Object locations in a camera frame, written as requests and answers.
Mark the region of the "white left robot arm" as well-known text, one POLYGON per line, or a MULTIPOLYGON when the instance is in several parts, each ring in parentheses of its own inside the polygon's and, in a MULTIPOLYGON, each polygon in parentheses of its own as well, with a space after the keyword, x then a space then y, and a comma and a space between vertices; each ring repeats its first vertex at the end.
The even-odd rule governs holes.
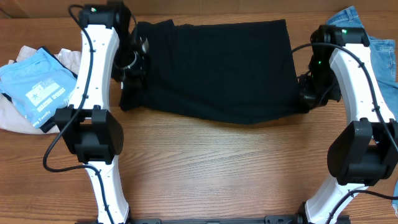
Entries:
POLYGON ((111 114, 111 80, 123 91, 139 88, 147 73, 149 43, 130 30, 136 18, 122 1, 79 6, 72 15, 81 29, 81 61, 73 94, 55 112, 68 150, 90 177, 98 206, 96 223, 132 223, 119 175, 123 127, 111 114))

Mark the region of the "black t-shirt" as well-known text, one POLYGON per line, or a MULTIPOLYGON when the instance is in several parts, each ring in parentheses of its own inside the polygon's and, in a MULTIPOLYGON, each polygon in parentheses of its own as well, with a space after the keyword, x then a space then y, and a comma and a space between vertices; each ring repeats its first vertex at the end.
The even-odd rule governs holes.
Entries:
POLYGON ((307 113, 284 20, 177 26, 140 22, 144 74, 128 75, 123 111, 150 109, 235 124, 307 113))

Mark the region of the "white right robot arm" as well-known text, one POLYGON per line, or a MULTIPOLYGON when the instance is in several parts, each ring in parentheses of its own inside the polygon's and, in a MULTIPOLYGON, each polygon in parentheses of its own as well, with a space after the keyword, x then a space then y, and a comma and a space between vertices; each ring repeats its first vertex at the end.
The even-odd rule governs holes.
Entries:
POLYGON ((328 150, 327 179, 290 221, 349 223, 345 207, 396 167, 397 121, 377 84, 363 28, 321 25, 309 45, 313 55, 298 79, 300 101, 308 109, 343 101, 347 125, 328 150))

